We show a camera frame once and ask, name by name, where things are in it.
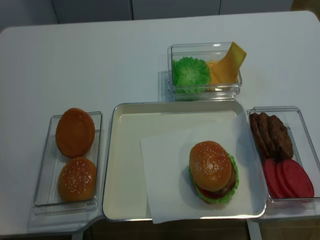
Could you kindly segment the sesame bun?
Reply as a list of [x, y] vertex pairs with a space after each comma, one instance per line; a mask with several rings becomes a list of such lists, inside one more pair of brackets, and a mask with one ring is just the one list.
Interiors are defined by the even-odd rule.
[[230, 181], [233, 165], [227, 151], [219, 143], [208, 140], [190, 150], [189, 169], [198, 187], [217, 192]]
[[71, 159], [62, 168], [57, 183], [60, 198], [64, 202], [88, 201], [96, 190], [97, 168], [85, 157]]

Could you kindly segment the clear lettuce cheese container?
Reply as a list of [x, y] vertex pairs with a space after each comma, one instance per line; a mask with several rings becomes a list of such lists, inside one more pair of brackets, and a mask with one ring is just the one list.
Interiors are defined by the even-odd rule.
[[232, 42], [216, 43], [192, 43], [192, 44], [173, 44], [167, 50], [168, 58], [168, 91], [170, 96], [177, 100], [213, 100], [234, 98], [240, 93], [243, 83], [240, 68], [238, 71], [237, 82], [227, 84], [207, 84], [198, 85], [205, 88], [205, 92], [199, 93], [176, 93], [173, 80], [173, 60], [180, 60], [183, 57], [192, 57], [199, 60], [220, 61], [228, 52]]

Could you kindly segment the flat yellow cheese slice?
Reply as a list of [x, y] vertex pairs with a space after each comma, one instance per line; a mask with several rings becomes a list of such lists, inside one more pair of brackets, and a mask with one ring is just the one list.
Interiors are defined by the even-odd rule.
[[235, 84], [237, 82], [238, 72], [233, 65], [214, 60], [207, 61], [206, 65], [210, 72], [210, 85]]

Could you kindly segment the upright yellow cheese slice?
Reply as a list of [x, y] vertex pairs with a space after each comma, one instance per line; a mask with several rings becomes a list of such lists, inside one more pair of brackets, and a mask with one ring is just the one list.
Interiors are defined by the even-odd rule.
[[233, 65], [234, 69], [239, 72], [246, 56], [247, 53], [233, 41], [226, 55], [219, 61], [221, 64], [228, 63], [230, 66]]

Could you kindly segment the white paper tray liner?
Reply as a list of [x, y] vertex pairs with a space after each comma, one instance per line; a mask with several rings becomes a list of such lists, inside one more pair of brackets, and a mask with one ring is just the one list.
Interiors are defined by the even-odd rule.
[[[234, 157], [239, 185], [230, 201], [203, 202], [189, 176], [189, 154], [202, 141], [215, 141]], [[147, 202], [155, 224], [186, 219], [246, 219], [262, 216], [267, 193], [263, 170], [245, 116], [175, 130], [140, 141]]]

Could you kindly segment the green lettuce in container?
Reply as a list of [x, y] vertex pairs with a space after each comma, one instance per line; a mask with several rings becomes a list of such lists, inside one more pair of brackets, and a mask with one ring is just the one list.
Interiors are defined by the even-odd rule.
[[210, 69], [202, 59], [183, 57], [172, 62], [173, 85], [179, 94], [195, 94], [206, 91], [202, 85], [211, 81]]

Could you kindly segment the plain bun bottom half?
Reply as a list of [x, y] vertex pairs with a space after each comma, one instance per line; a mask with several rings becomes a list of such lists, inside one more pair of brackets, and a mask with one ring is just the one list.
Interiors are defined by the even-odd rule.
[[55, 140], [62, 155], [75, 158], [85, 155], [95, 139], [95, 124], [90, 115], [70, 108], [60, 118], [55, 131]]

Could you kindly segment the tomato slice on burger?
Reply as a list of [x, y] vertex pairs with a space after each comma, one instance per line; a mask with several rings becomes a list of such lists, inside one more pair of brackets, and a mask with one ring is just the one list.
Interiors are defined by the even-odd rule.
[[212, 192], [198, 187], [199, 191], [206, 197], [210, 199], [219, 199], [221, 195], [219, 192]]

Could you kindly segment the left brown patty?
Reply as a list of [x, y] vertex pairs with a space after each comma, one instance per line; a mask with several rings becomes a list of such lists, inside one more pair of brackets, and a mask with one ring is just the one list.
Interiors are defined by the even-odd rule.
[[252, 113], [249, 115], [249, 124], [250, 124], [250, 129], [253, 134], [253, 138], [255, 140], [256, 146], [262, 155], [264, 159], [268, 159], [270, 157], [270, 154], [267, 150], [267, 147], [263, 141], [263, 138], [260, 133], [260, 129], [258, 126], [258, 114], [257, 113]]

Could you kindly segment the brown patty on burger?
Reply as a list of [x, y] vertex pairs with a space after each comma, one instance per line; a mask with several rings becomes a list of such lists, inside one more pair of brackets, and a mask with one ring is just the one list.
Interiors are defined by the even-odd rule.
[[226, 186], [218, 191], [213, 192], [213, 194], [220, 198], [225, 196], [228, 192], [230, 192], [234, 188], [234, 186], [236, 185], [236, 181], [237, 181], [237, 174], [236, 174], [235, 168], [233, 167], [231, 171], [230, 179], [226, 184]]

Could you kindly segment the green lettuce leaf on burger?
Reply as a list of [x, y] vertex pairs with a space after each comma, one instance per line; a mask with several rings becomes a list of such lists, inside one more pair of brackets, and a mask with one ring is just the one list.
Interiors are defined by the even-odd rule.
[[190, 180], [191, 180], [191, 183], [192, 183], [192, 186], [194, 188], [194, 191], [195, 193], [197, 194], [197, 196], [202, 200], [204, 201], [205, 203], [207, 204], [210, 204], [210, 205], [214, 205], [214, 204], [227, 204], [230, 199], [232, 198], [232, 196], [235, 194], [238, 186], [239, 186], [239, 173], [238, 173], [238, 167], [237, 167], [237, 164], [235, 162], [235, 158], [230, 155], [228, 153], [228, 157], [230, 158], [230, 161], [232, 162], [232, 167], [235, 169], [235, 172], [236, 172], [236, 183], [235, 183], [235, 186], [234, 188], [229, 191], [226, 195], [222, 196], [221, 198], [218, 198], [218, 199], [212, 199], [212, 198], [207, 198], [205, 197], [200, 191], [199, 191], [199, 187], [197, 186], [193, 176], [192, 176], [192, 172], [190, 170], [190, 168], [188, 169], [188, 173], [189, 173], [189, 177], [190, 177]]

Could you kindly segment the clear bun container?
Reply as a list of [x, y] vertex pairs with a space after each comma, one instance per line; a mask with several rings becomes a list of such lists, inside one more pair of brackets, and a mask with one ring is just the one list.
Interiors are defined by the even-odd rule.
[[92, 211], [97, 207], [96, 187], [93, 188], [92, 198], [88, 200], [66, 202], [59, 195], [59, 175], [63, 167], [71, 160], [62, 155], [56, 143], [56, 129], [61, 117], [61, 115], [54, 115], [50, 119], [33, 199], [35, 215]]

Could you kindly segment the right brown patty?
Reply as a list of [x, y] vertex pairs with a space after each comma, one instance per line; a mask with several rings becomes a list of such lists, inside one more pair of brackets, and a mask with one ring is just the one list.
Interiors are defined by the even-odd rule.
[[268, 117], [267, 124], [269, 135], [278, 155], [283, 160], [291, 159], [294, 156], [293, 144], [283, 122], [276, 115], [272, 115]]

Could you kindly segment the left tomato slice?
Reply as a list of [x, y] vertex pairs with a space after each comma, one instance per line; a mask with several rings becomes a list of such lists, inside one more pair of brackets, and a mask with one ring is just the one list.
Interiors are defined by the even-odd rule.
[[272, 158], [268, 158], [264, 161], [263, 171], [269, 191], [269, 195], [274, 199], [284, 199], [287, 196], [281, 190], [276, 178], [277, 164]]

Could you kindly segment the right tomato slice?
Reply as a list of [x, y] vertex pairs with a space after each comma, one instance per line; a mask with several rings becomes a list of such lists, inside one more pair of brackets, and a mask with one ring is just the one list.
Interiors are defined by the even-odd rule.
[[281, 166], [285, 185], [296, 198], [313, 198], [315, 190], [308, 174], [294, 160], [286, 159]]

